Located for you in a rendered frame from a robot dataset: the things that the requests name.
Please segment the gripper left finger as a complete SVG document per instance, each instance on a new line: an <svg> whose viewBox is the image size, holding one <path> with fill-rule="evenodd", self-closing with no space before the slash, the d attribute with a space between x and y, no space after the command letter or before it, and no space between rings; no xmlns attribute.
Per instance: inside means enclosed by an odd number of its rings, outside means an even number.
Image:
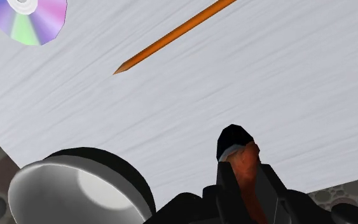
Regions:
<svg viewBox="0 0 358 224"><path fill-rule="evenodd" d="M201 197L180 193L144 224L248 224L230 163L218 163L216 184L206 186Z"/></svg>

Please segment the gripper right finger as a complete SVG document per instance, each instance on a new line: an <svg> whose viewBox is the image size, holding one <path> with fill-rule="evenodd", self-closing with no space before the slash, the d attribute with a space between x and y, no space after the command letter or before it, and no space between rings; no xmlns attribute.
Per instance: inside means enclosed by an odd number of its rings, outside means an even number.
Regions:
<svg viewBox="0 0 358 224"><path fill-rule="evenodd" d="M340 203L326 211L307 194L286 188L268 164L258 164L256 196L269 224L358 224L357 206Z"/></svg>

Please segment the orange object with black tip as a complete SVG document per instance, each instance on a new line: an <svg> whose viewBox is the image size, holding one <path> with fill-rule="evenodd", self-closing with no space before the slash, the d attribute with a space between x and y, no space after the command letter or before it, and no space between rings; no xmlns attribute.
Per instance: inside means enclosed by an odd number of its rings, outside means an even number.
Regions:
<svg viewBox="0 0 358 224"><path fill-rule="evenodd" d="M231 164L250 217L258 224L268 224L256 197L257 169L261 163L259 152L254 138L239 125L225 127L217 140L216 159Z"/></svg>

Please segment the white wooden table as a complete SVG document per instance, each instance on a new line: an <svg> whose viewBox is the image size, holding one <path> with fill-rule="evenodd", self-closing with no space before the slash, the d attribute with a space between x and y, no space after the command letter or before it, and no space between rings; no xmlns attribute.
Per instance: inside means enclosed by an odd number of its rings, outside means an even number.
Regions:
<svg viewBox="0 0 358 224"><path fill-rule="evenodd" d="M358 0L236 0L128 71L214 0L67 0L53 41L0 30L0 147L20 167L64 149L130 162L161 207L216 180L242 126L291 189L358 179Z"/></svg>

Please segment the black cup with white inside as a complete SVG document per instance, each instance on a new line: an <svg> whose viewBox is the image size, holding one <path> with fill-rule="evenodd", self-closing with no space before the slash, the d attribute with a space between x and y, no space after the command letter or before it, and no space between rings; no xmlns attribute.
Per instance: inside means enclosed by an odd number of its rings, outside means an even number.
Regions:
<svg viewBox="0 0 358 224"><path fill-rule="evenodd" d="M135 167L89 147L60 150L21 168L8 203L17 224L143 224L156 213Z"/></svg>

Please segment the orange pencil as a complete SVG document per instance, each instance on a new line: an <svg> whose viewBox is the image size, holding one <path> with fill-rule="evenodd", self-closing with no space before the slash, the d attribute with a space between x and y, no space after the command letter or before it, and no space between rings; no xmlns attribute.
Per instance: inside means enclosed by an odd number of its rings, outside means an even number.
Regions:
<svg viewBox="0 0 358 224"><path fill-rule="evenodd" d="M162 38L149 45L147 48L143 49L130 59L126 60L119 68L117 68L117 70L115 70L113 74L116 75L118 73L122 73L124 71L129 70L138 63L142 62L144 59L148 58L152 54L161 50L163 47L167 46L169 43L173 42L188 31L192 30L194 27L200 25L202 22L214 16L216 13L225 9L235 1L236 0L217 0L215 3L213 3L206 9L202 10L195 16L191 17L189 20L185 21L185 23L176 27L174 30L170 31Z"/></svg>

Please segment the iridescent compact disc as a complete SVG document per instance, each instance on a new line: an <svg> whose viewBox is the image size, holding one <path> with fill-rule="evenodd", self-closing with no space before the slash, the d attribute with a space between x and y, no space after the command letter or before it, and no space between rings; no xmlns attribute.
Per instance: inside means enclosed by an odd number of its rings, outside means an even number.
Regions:
<svg viewBox="0 0 358 224"><path fill-rule="evenodd" d="M63 25L67 0L0 0L0 30L24 45L54 40Z"/></svg>

